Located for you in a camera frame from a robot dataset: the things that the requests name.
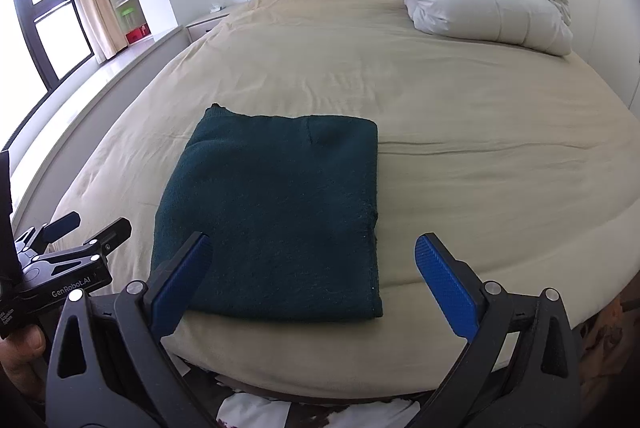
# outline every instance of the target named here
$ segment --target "window sill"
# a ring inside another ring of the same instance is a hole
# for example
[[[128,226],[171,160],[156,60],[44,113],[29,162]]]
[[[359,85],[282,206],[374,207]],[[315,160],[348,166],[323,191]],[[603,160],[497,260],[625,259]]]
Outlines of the window sill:
[[[14,227],[20,222],[29,199],[51,161],[82,119],[132,68],[181,30],[182,27],[175,27],[161,34],[148,36],[131,45],[98,68],[53,114],[12,171],[11,193],[14,203],[12,224]]]

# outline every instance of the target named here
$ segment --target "red object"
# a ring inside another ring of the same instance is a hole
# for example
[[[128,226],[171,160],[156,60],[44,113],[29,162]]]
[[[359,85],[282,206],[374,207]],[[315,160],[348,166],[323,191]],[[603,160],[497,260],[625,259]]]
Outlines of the red object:
[[[131,43],[135,43],[138,40],[148,36],[151,32],[149,31],[149,26],[145,23],[144,25],[138,27],[137,29],[133,29],[131,32],[126,34],[127,42],[129,45]]]

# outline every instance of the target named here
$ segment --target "black window frame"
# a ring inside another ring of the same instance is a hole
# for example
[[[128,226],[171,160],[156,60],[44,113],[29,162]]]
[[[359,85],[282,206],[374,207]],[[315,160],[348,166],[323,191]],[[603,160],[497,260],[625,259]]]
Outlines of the black window frame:
[[[80,62],[78,62],[78,64],[76,64],[76,66],[74,66],[70,71],[66,72],[66,74],[62,78],[59,78],[55,70],[53,69],[44,46],[42,45],[42,40],[40,39],[40,35],[38,34],[38,31],[36,29],[36,23],[40,19],[43,19],[43,17],[49,16],[56,10],[65,7],[68,3],[71,3],[72,7],[74,8],[74,13],[76,14],[76,18],[78,18],[78,23],[80,25],[80,29],[82,30],[84,41],[86,42],[86,45],[89,49],[89,54]],[[11,137],[9,137],[9,140],[7,141],[3,149],[7,149],[11,145],[26,122],[33,116],[35,111],[42,105],[42,103],[47,100],[47,98],[53,93],[53,91],[57,87],[59,87],[69,76],[71,76],[78,68],[85,64],[85,62],[94,57],[91,43],[89,43],[89,39],[87,39],[86,32],[84,30],[84,27],[82,26],[82,21],[78,14],[76,0],[40,0],[36,4],[33,4],[31,0],[14,0],[14,6],[15,12],[18,16],[18,22],[20,23],[20,30],[22,31],[27,49],[31,55],[31,59],[33,59],[33,64],[35,65],[36,70],[40,74],[40,78],[47,90],[47,93],[44,94],[40,101],[38,101],[33,109],[31,109],[27,116],[22,120],[22,122],[20,122],[20,125],[14,130]]]

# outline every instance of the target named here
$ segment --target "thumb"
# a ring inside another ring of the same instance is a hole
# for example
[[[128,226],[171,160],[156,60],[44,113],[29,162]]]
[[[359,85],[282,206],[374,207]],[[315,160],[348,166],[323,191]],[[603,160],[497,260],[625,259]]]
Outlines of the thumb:
[[[42,355],[45,345],[44,333],[34,325],[0,340],[0,362],[7,377],[22,394],[37,400],[44,400],[44,383],[30,363]]]

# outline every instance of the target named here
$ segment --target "beige bed sheet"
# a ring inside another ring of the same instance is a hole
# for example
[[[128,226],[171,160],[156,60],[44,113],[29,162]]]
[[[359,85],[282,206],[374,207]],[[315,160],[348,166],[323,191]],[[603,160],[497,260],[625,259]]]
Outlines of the beige bed sheet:
[[[58,206],[58,248],[117,217],[120,291],[148,276],[154,214],[205,109],[342,114],[378,124],[384,316],[274,324],[188,312],[165,346],[239,381],[315,397],[435,388],[463,347],[414,264],[435,231],[481,279],[557,288],[572,325],[640,269],[640,124],[578,56],[429,36],[402,0],[254,0],[171,61]],[[508,347],[501,362],[508,358]]]

